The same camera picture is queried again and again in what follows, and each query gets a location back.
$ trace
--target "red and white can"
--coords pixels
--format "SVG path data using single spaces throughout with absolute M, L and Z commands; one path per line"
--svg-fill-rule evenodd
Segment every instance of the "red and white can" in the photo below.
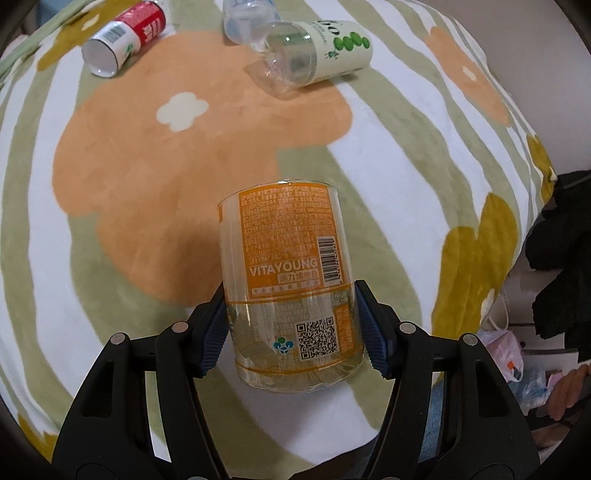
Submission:
M 134 5 L 107 23 L 82 45 L 82 58 L 99 77 L 114 76 L 127 58 L 140 51 L 166 27 L 161 0 Z

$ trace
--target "white bottle label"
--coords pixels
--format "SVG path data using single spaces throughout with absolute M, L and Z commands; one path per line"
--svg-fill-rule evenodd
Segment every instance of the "white bottle label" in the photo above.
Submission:
M 141 48 L 140 38 L 134 30 L 120 21 L 107 23 L 92 38 L 100 40 L 113 52 L 117 60 L 117 70 L 131 54 L 139 52 Z
M 316 71 L 308 83 L 346 75 L 369 65 L 374 45 L 361 25 L 335 20 L 294 23 L 308 32 L 316 48 Z

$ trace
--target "pink object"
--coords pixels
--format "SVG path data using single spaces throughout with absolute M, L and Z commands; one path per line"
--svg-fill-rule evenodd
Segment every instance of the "pink object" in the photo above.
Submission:
M 508 382 L 521 381 L 523 357 L 521 347 L 513 332 L 508 330 L 479 330 L 476 334 Z
M 558 372 L 557 374 L 550 375 L 550 378 L 548 379 L 548 392 L 552 392 L 552 390 L 554 389 L 556 384 L 560 381 L 560 379 L 563 376 L 564 375 L 562 374 L 562 372 Z

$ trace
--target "orange flower pattern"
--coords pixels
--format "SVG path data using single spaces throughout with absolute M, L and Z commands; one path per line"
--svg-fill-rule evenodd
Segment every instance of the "orange flower pattern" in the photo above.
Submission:
M 433 27 L 425 43 L 437 58 L 443 71 L 464 93 L 490 118 L 506 127 L 509 126 L 509 112 L 503 99 L 481 69 L 459 45 L 439 27 Z
M 60 206 L 97 214 L 106 254 L 155 298 L 206 301 L 221 281 L 217 203 L 278 180 L 278 149 L 326 145 L 351 126 L 332 84 L 278 100 L 247 75 L 257 60 L 214 32 L 164 38 L 97 88 L 61 137 Z

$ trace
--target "black cloth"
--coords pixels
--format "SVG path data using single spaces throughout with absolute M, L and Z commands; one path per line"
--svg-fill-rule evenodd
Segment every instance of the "black cloth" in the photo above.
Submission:
M 554 200 L 525 243 L 532 268 L 562 269 L 532 305 L 535 329 L 542 338 L 565 333 L 565 348 L 583 362 L 591 358 L 591 171 L 560 175 Z

